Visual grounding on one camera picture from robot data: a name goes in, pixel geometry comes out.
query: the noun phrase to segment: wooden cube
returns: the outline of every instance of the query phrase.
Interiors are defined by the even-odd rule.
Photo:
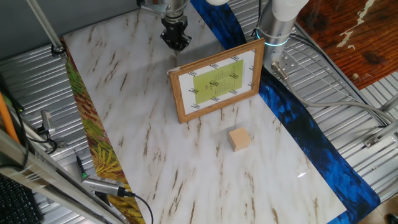
[[[228,133],[228,141],[232,149],[236,152],[238,150],[248,147],[251,143],[251,138],[246,131],[246,128],[238,128]]]

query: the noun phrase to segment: picture frame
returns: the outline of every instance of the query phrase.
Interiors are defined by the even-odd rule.
[[[258,94],[263,54],[259,39],[170,70],[179,123]]]

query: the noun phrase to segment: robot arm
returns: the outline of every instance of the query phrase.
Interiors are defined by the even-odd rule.
[[[219,6],[228,0],[206,0],[209,4]],[[183,10],[189,0],[137,0],[141,9],[162,18],[165,30],[160,37],[176,52],[188,46],[191,37],[185,35],[188,26]],[[265,38],[264,65],[271,67],[272,62],[279,62],[283,44],[289,38],[295,19],[308,0],[269,0],[262,10],[257,27],[257,38]]]
[[[160,37],[174,51],[180,52],[188,46],[191,37],[185,35],[184,30],[188,26],[187,17],[183,10],[189,0],[137,0],[141,9],[160,16],[165,27]]]

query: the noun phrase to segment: blue resin edge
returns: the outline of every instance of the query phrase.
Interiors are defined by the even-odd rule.
[[[226,50],[246,43],[227,4],[212,6],[205,0],[191,3]],[[357,223],[380,205],[379,196],[342,158],[303,104],[264,68],[259,95],[346,207],[347,211],[329,223]]]

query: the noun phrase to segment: orange pole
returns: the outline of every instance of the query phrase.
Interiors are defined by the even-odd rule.
[[[10,135],[13,138],[13,140],[15,140],[20,144],[17,133],[15,132],[14,125],[12,124],[12,119],[10,113],[8,112],[6,102],[4,101],[4,98],[2,97],[1,93],[0,93],[0,114],[2,116],[2,120],[4,122],[8,135]]]

